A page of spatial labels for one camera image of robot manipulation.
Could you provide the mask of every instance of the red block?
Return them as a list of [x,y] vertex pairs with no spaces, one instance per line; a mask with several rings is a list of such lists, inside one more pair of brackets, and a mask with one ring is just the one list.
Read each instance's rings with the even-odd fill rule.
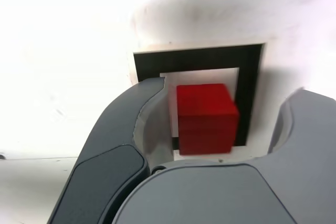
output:
[[180,154],[230,152],[239,113],[225,85],[181,85],[176,93]]

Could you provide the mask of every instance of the red cube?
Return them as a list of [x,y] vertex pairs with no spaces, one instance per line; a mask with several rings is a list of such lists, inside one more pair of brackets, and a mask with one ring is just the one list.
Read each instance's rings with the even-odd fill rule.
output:
[[224,84],[176,87],[181,155],[228,153],[236,138],[238,110]]

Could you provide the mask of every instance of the black square frame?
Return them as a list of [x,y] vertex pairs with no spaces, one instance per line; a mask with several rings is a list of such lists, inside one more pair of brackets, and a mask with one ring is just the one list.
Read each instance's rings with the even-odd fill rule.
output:
[[246,145],[263,44],[134,53],[138,81],[160,73],[238,68],[235,103],[239,123],[235,145]]

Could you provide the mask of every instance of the white surface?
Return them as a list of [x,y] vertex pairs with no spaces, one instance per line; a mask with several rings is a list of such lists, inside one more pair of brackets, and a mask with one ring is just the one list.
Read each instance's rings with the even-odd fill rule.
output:
[[0,223],[47,223],[75,161],[0,160]]
[[[336,98],[333,3],[0,0],[0,152],[77,156],[103,109],[135,82],[133,47],[266,42],[248,147],[228,159],[264,155],[294,89]],[[45,223],[73,162],[68,171],[48,159],[0,162],[1,223]]]

